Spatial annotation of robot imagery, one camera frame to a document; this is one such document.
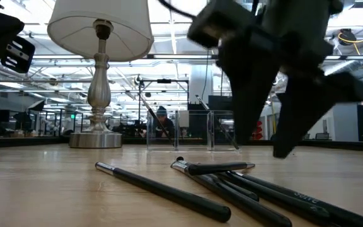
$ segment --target wooden table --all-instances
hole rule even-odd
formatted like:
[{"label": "wooden table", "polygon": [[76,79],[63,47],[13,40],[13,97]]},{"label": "wooden table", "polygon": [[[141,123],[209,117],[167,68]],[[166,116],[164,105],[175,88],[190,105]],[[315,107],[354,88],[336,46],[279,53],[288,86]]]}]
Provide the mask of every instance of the wooden table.
[{"label": "wooden table", "polygon": [[[0,226],[261,226],[253,218],[170,168],[177,156],[202,163],[250,161],[251,174],[363,215],[363,152],[296,148],[286,160],[272,148],[238,153],[147,153],[145,146],[71,149],[66,144],[0,148]],[[105,162],[229,206],[218,223],[95,169]],[[267,201],[294,226],[313,224]]]}]

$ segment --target table lamp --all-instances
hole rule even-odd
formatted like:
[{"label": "table lamp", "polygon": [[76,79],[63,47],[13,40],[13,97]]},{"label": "table lamp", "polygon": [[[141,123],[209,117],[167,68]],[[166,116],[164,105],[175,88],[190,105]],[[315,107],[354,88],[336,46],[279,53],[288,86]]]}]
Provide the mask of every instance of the table lamp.
[{"label": "table lamp", "polygon": [[118,148],[121,134],[105,125],[111,101],[108,61],[144,57],[154,42],[147,0],[56,0],[47,27],[50,38],[63,49],[95,59],[95,75],[88,90],[92,106],[90,127],[70,136],[72,148]]}]

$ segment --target metal frame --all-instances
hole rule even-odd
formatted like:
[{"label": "metal frame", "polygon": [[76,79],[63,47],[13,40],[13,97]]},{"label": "metal frame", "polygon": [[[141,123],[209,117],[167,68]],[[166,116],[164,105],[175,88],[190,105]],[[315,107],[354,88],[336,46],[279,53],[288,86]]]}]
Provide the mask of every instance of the metal frame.
[{"label": "metal frame", "polygon": [[[149,85],[151,85],[153,82],[157,82],[157,83],[161,83],[163,79],[142,79],[139,81],[139,84],[138,84],[138,94],[141,94],[143,92],[147,93],[147,92],[152,92],[152,93],[155,93],[154,91],[144,91]],[[189,84],[189,80],[187,79],[168,79],[166,81],[170,81],[170,83],[172,82],[176,82],[185,92],[187,93],[187,103],[188,103],[188,100],[190,98],[189,96],[189,91],[190,91],[190,84]],[[147,82],[148,84],[145,85],[144,89],[141,90],[141,83],[143,82]],[[187,90],[179,83],[179,82],[184,82],[187,84]],[[173,90],[170,90],[170,91],[166,91],[166,90],[163,90],[163,91],[160,91],[162,93],[174,93]],[[138,96],[138,120],[141,121],[141,96],[139,95]]]}]

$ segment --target ceiling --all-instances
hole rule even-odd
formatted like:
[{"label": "ceiling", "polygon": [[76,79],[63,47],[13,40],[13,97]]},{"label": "ceiling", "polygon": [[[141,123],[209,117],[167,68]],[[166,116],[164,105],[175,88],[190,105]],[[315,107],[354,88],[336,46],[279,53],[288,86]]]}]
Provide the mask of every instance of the ceiling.
[{"label": "ceiling", "polygon": [[[247,0],[238,0],[244,7],[251,9],[251,3]],[[206,5],[207,0],[171,0],[172,5],[179,9],[196,15]],[[363,1],[344,1],[345,5],[350,5],[343,13],[332,16],[328,23],[325,40],[335,46],[334,55],[357,55],[355,46],[342,46],[337,43],[338,31],[341,28],[350,28],[358,40],[357,44],[360,55],[363,55]],[[53,43],[47,35],[47,24],[50,20],[54,8],[54,0],[1,0],[0,4],[4,9],[1,13],[15,16],[25,23],[25,28],[20,33],[36,47],[35,58],[29,73],[17,74],[0,65],[0,80],[31,80],[34,83],[0,83],[0,90],[18,91],[29,90],[33,96],[49,99],[48,103],[76,104],[80,110],[88,112],[86,103],[86,93],[90,83],[77,83],[75,80],[91,80],[94,73],[94,62],[82,59],[79,56],[60,48]],[[206,65],[211,68],[213,78],[213,90],[218,95],[222,87],[225,95],[230,94],[228,79],[223,78],[221,85],[221,70],[215,66],[213,60],[206,60],[206,55],[217,54],[216,50],[204,49],[186,39],[187,30],[191,20],[169,10],[160,5],[157,0],[148,0],[149,17],[151,29],[155,42],[150,54],[164,55],[158,59],[140,59],[132,62],[111,62],[108,70],[110,88],[112,89],[112,108],[117,112],[135,115],[138,109],[138,100],[135,100],[136,77],[141,79],[189,79],[194,66]],[[334,66],[343,64],[343,60],[329,60],[323,64],[323,69],[331,69]],[[363,78],[363,61],[347,63],[341,68],[349,68],[353,73]],[[284,90],[286,81],[282,79],[282,74],[278,75],[276,90]],[[49,83],[50,80],[68,81],[65,83]],[[187,94],[182,84],[157,84],[151,83],[145,91],[152,91],[148,98],[154,106],[166,105],[169,110],[183,110],[187,107]]]}]

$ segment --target yellow cable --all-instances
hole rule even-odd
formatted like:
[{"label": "yellow cable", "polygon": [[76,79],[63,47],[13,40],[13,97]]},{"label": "yellow cable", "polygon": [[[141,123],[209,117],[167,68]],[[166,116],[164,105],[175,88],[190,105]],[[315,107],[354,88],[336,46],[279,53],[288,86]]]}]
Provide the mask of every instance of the yellow cable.
[{"label": "yellow cable", "polygon": [[355,49],[357,50],[358,55],[360,55],[360,52],[358,50],[357,44],[354,44]]},{"label": "yellow cable", "polygon": [[357,44],[357,43],[363,42],[363,40],[359,40],[359,41],[349,41],[349,40],[345,40],[345,39],[341,38],[341,37],[340,37],[340,35],[342,35],[342,33],[339,33],[339,34],[338,34],[338,38],[339,38],[340,40],[345,41],[345,42],[349,42],[349,43],[352,43],[352,44]]}]

